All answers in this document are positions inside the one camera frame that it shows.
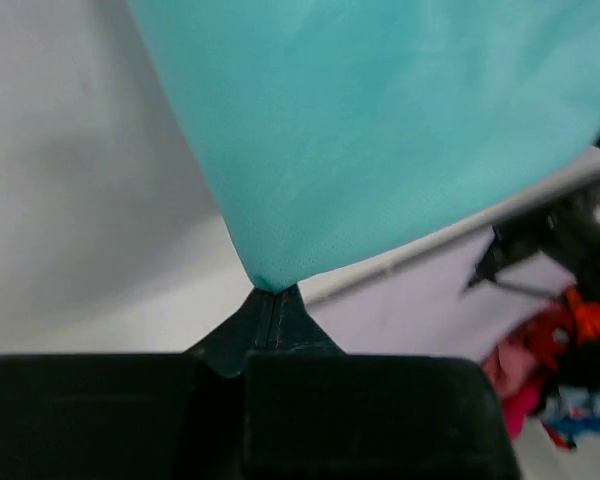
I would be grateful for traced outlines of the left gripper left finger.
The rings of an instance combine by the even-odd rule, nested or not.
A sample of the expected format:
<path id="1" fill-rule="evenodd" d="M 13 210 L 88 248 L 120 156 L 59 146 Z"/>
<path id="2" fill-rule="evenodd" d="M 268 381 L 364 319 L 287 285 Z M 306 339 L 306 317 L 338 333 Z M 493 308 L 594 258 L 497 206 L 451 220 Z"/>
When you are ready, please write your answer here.
<path id="1" fill-rule="evenodd" d="M 183 353 L 0 355 L 0 479 L 237 479 L 236 375 L 270 297 Z"/>

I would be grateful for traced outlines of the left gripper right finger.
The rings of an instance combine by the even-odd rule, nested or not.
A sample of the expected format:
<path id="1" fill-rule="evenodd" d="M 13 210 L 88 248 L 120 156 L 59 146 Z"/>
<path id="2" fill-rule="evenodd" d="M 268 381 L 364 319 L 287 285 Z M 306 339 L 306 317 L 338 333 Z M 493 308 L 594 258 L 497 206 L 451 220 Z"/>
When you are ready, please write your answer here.
<path id="1" fill-rule="evenodd" d="M 297 288 L 266 294 L 243 370 L 248 479 L 518 479 L 500 402 L 474 362 L 342 352 Z"/>

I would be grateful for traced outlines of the green t shirt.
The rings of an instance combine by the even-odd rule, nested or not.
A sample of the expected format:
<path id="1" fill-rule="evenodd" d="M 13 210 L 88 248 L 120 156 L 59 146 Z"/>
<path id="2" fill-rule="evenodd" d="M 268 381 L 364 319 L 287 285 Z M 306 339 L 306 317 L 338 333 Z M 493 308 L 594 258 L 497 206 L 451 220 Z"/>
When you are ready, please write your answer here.
<path id="1" fill-rule="evenodd" d="M 253 284 L 452 225 L 600 135 L 600 1 L 133 1 Z"/>

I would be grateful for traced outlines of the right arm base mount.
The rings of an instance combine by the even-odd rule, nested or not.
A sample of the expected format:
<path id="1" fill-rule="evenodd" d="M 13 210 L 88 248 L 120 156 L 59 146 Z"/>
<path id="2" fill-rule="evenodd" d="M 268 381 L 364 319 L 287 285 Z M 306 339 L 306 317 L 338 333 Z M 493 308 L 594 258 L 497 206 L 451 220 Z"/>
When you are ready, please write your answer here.
<path id="1" fill-rule="evenodd" d="M 580 295 L 600 303 L 600 174 L 581 186 L 492 227 L 493 240 L 475 264 L 467 290 L 490 283 L 538 298 L 552 294 L 530 285 L 504 282 L 501 271 L 542 253 L 568 271 Z"/>

